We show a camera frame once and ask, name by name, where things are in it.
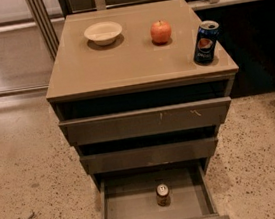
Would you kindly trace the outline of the grey drawer cabinet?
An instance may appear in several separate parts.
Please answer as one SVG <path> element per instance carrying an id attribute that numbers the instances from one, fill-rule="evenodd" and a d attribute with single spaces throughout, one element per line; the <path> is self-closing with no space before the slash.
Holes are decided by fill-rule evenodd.
<path id="1" fill-rule="evenodd" d="M 150 28 L 155 21 L 162 20 L 170 24 L 171 37 L 167 43 L 154 43 Z M 84 36 L 89 26 L 109 21 L 122 26 L 114 43 L 99 46 Z M 59 122 L 229 98 L 238 66 L 222 46 L 215 48 L 210 65 L 201 66 L 193 60 L 200 22 L 184 0 L 67 17 L 46 96 Z M 72 146 L 81 160 L 87 155 L 217 138 L 220 125 Z M 210 159 L 211 156 L 96 174 L 84 169 L 95 183 L 101 183 L 106 177 L 157 167 L 187 164 L 207 167 Z"/>

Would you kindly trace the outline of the grey top drawer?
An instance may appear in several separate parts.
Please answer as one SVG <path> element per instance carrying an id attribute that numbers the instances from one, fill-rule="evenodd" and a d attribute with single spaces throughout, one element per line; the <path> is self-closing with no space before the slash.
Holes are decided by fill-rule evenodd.
<path id="1" fill-rule="evenodd" d="M 223 124 L 231 98 L 221 97 L 159 108 L 69 119 L 59 127 L 79 146 Z"/>

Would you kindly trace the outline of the grey middle drawer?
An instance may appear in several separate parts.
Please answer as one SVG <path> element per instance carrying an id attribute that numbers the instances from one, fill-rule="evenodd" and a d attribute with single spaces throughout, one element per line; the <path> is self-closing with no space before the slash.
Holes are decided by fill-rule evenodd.
<path id="1" fill-rule="evenodd" d="M 103 173 L 157 166 L 172 162 L 210 157 L 215 153 L 217 138 L 147 146 L 140 149 L 87 155 L 81 157 L 83 167 L 89 173 Z"/>

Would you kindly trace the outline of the orange soda can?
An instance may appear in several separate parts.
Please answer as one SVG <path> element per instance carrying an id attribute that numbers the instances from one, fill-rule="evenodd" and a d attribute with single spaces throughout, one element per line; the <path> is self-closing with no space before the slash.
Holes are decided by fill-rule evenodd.
<path id="1" fill-rule="evenodd" d="M 157 204 L 167 207 L 171 203 L 169 187 L 166 184 L 159 184 L 156 188 Z"/>

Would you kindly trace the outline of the blue pepsi can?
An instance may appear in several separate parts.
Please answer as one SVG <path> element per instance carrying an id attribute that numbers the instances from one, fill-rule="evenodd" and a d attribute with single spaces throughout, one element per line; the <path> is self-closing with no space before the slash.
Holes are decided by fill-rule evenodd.
<path id="1" fill-rule="evenodd" d="M 193 60 L 200 65 L 211 64 L 214 60 L 219 23 L 213 20 L 202 21 L 198 29 Z"/>

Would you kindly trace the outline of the grey open bottom drawer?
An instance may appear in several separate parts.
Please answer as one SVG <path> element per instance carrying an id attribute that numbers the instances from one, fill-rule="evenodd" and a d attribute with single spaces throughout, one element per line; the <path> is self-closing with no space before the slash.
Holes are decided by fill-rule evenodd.
<path id="1" fill-rule="evenodd" d="M 159 184 L 169 187 L 167 207 L 157 204 Z M 111 178 L 100 189 L 101 219 L 230 219 L 216 211 L 198 165 Z"/>

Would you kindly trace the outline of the red apple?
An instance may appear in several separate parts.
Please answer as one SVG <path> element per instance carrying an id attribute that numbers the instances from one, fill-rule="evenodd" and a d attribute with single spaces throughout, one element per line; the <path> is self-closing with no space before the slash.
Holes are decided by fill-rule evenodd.
<path id="1" fill-rule="evenodd" d="M 150 28 L 151 40 L 154 43 L 167 43 L 171 37 L 171 26 L 165 20 L 155 21 Z"/>

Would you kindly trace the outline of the white bowl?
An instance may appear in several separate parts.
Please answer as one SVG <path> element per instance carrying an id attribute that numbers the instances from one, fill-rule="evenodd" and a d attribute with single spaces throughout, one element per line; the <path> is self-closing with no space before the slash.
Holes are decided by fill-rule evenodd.
<path id="1" fill-rule="evenodd" d="M 96 45 L 103 46 L 114 43 L 121 32 L 122 26 L 119 23 L 109 21 L 89 26 L 84 36 Z"/>

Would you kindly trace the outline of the metal window frame post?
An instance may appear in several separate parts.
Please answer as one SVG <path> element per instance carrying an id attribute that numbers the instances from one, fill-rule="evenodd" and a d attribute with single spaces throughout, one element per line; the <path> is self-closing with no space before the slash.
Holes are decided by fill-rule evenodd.
<path id="1" fill-rule="evenodd" d="M 28 9 L 34 18 L 35 24 L 41 32 L 44 39 L 45 46 L 52 59 L 56 58 L 59 39 L 57 38 L 56 31 L 53 28 L 53 24 L 48 16 L 47 9 L 45 8 L 43 0 L 25 0 L 28 5 Z"/>

